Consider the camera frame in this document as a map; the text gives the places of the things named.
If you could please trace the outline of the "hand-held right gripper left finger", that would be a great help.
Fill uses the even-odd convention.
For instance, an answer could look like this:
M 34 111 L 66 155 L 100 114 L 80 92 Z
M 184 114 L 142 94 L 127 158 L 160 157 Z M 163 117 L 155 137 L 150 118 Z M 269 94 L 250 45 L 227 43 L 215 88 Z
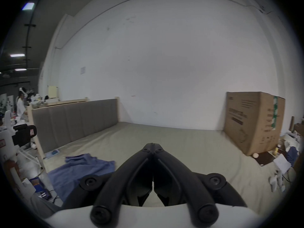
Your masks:
M 97 227 L 115 227 L 122 205 L 142 207 L 153 190 L 152 143 L 126 160 L 116 171 L 81 178 L 63 209 L 93 206 L 89 219 Z

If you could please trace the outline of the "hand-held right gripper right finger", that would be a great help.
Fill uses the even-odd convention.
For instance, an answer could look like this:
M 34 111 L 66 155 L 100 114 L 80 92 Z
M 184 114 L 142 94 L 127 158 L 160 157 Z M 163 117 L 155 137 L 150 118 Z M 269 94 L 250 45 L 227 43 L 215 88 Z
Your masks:
M 154 144 L 154 192 L 164 206 L 186 204 L 192 224 L 199 228 L 218 220 L 216 204 L 247 208 L 223 175 L 192 172 L 159 144 Z

